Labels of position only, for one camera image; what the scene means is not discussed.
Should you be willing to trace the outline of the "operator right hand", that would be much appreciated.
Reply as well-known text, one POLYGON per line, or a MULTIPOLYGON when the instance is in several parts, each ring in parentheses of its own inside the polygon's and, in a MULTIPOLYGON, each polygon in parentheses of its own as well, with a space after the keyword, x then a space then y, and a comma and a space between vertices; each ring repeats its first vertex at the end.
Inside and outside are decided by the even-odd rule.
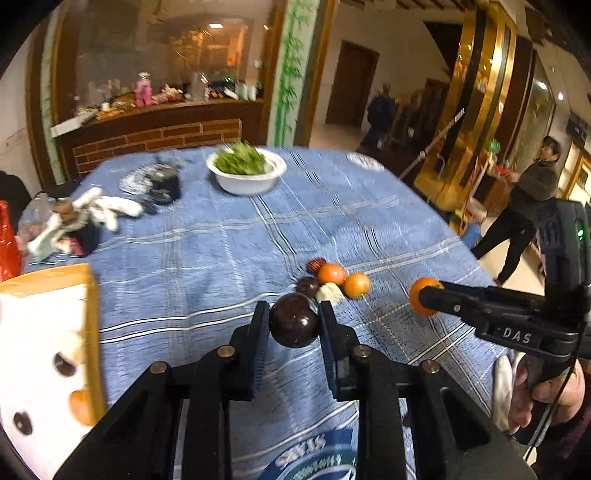
MULTIPOLYGON (((562 374, 554 379, 542 382, 535 387, 527 386, 528 380, 527 360, 523 358, 518 364, 514 381, 513 394, 508 413, 509 432, 515 434, 519 429, 527 427, 532 420, 534 402, 552 404, 560 388, 566 379, 562 374)), ((586 391, 585 370, 579 361, 575 363, 575 369, 569 376, 553 416, 553 424, 562 424, 575 417, 583 405, 586 391)))

